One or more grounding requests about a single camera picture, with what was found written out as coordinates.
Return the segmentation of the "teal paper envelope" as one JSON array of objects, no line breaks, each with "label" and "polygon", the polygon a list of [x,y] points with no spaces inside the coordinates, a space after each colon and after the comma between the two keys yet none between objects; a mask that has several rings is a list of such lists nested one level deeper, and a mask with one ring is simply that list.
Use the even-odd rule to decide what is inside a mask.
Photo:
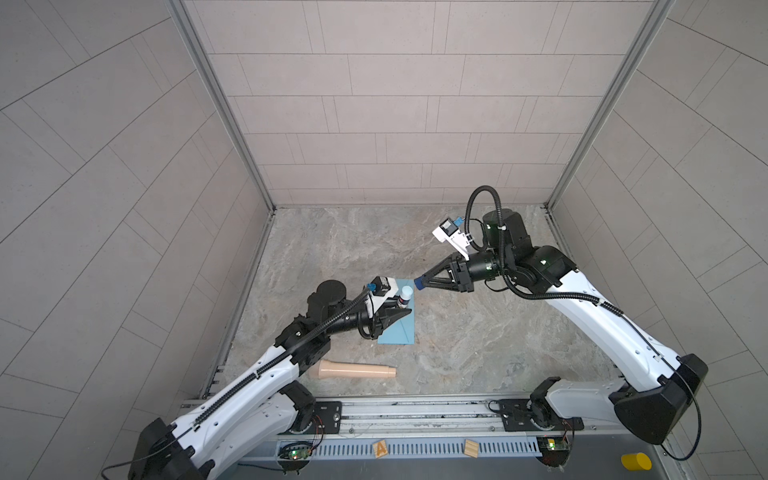
[{"label": "teal paper envelope", "polygon": [[[411,312],[383,331],[377,339],[379,345],[413,345],[415,343],[415,300],[413,299],[415,285],[409,279],[397,279],[396,283],[398,286],[398,293],[395,297],[397,306],[401,310],[410,309]],[[409,294],[407,295],[407,304],[400,301],[403,293]]]}]

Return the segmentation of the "blue white glue stick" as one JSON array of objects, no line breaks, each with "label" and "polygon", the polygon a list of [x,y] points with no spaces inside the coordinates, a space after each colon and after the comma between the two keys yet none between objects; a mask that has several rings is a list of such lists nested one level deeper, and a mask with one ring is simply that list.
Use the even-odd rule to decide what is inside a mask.
[{"label": "blue white glue stick", "polygon": [[400,308],[408,308],[410,305],[410,301],[412,300],[414,295],[414,290],[410,285],[405,285],[400,289],[400,293],[398,296],[398,306]]}]

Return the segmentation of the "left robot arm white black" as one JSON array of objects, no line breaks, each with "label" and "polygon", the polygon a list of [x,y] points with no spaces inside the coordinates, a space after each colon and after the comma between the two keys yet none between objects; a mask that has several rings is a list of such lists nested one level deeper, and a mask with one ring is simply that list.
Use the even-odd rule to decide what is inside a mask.
[{"label": "left robot arm white black", "polygon": [[357,331],[367,340],[408,316],[413,286],[377,276],[353,299],[337,280],[320,283],[307,311],[243,374],[171,423],[157,418],[140,433],[130,479],[216,479],[246,453],[284,432],[309,428],[315,397],[299,378],[329,351],[331,337]]}]

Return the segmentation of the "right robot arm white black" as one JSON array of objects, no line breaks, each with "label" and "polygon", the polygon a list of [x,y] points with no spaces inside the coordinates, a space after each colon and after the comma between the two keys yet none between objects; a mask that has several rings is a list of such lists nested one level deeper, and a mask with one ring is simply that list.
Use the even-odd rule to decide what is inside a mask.
[{"label": "right robot arm white black", "polygon": [[533,245],[522,216],[502,206],[495,188],[477,187],[465,215],[446,218],[433,235],[455,251],[417,277],[417,289],[470,293],[478,282],[500,279],[518,298],[543,301],[565,315],[619,371],[603,383],[551,376],[530,393],[525,406],[501,400],[496,414],[541,431],[562,430],[566,436],[574,434],[576,420],[602,420],[662,446],[685,412],[700,407],[696,395],[708,365],[650,336],[558,248]]}]

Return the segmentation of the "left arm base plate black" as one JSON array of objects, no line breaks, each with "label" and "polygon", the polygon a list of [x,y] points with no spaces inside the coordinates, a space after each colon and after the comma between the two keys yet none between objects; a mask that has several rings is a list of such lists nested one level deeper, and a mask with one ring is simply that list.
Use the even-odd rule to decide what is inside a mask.
[{"label": "left arm base plate black", "polygon": [[340,401],[319,401],[298,410],[296,419],[287,430],[291,435],[310,435],[323,431],[338,434],[343,404]]}]

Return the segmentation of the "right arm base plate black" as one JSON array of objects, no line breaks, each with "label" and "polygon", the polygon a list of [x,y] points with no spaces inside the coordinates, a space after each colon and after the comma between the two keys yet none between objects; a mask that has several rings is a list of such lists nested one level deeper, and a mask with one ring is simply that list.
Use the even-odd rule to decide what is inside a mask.
[{"label": "right arm base plate black", "polygon": [[506,432],[572,432],[584,429],[580,417],[560,417],[545,401],[528,398],[491,400],[487,405],[498,415]]}]

